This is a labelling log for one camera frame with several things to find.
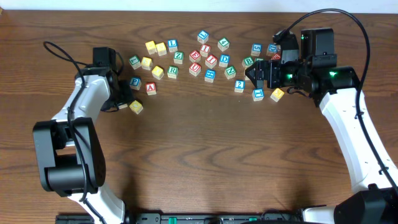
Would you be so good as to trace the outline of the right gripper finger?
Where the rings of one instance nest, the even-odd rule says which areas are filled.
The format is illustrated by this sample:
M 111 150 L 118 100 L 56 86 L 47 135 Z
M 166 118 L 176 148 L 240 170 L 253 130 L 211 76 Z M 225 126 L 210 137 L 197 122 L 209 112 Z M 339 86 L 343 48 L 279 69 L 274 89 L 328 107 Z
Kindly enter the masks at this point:
M 258 73 L 262 73 L 264 70 L 264 66 L 265 66 L 264 60 L 255 61 L 250 67 L 245 69 L 245 74 L 246 75 L 257 75 Z
M 245 76 L 250 79 L 255 88 L 263 88 L 264 86 L 263 73 L 246 73 Z

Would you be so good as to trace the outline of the yellow O block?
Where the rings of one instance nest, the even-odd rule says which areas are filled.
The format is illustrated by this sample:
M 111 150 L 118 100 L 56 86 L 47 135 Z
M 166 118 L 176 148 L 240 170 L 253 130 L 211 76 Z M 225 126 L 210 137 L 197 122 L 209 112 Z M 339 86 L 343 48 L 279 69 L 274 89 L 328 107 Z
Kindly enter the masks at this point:
M 138 102 L 137 100 L 134 100 L 130 105 L 129 108 L 135 112 L 135 114 L 139 114 L 144 108 L 143 105 Z

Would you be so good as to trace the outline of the green R block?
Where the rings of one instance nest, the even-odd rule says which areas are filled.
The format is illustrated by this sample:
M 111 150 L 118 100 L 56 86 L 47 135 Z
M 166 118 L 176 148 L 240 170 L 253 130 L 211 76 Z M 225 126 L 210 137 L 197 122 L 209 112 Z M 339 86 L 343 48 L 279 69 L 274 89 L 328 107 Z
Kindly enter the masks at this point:
M 169 78 L 176 79 L 178 77 L 178 67 L 169 66 L 167 70 L 167 76 Z

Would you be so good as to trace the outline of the blue L block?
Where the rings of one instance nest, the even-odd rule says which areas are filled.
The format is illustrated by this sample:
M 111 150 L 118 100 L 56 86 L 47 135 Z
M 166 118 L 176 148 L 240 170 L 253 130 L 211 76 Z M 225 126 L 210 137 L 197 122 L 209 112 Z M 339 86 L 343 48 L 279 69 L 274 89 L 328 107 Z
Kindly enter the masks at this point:
M 169 52 L 176 52 L 178 50 L 178 42 L 176 39 L 170 39 L 167 41 Z

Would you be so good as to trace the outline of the yellow C block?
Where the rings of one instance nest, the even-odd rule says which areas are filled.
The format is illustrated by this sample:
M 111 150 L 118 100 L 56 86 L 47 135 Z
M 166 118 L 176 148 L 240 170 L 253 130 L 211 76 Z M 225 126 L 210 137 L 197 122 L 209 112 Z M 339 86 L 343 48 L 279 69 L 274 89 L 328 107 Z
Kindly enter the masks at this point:
M 122 105 L 118 105 L 118 108 L 121 110 L 121 109 L 123 109 L 123 108 L 127 108 L 128 107 L 128 104 L 127 103 L 125 103 L 125 104 L 122 104 Z

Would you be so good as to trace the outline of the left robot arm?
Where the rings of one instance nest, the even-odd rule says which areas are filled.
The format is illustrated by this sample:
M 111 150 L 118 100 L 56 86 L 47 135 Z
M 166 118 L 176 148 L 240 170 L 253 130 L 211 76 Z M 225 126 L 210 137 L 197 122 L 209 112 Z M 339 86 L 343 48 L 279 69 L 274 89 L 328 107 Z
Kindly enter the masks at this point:
M 66 51 L 60 59 L 77 69 L 75 88 L 63 108 L 32 130 L 40 183 L 44 190 L 77 202 L 84 215 L 57 215 L 56 223 L 135 223 L 134 215 L 105 182 L 106 163 L 94 123 L 100 112 L 117 112 L 134 101 L 120 53 L 95 47 L 91 64 Z

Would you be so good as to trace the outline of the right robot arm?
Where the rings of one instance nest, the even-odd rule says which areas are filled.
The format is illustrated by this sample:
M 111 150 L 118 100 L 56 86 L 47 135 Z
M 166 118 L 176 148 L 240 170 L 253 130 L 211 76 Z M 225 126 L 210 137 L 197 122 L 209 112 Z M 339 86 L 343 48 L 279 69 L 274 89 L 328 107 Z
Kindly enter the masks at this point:
M 335 207 L 303 208 L 307 223 L 397 223 L 397 167 L 370 119 L 359 78 L 352 67 L 337 67 L 331 28 L 305 29 L 301 40 L 288 34 L 279 44 L 282 57 L 260 60 L 245 70 L 256 91 L 291 86 L 306 91 L 331 125 L 349 170 L 353 196 Z

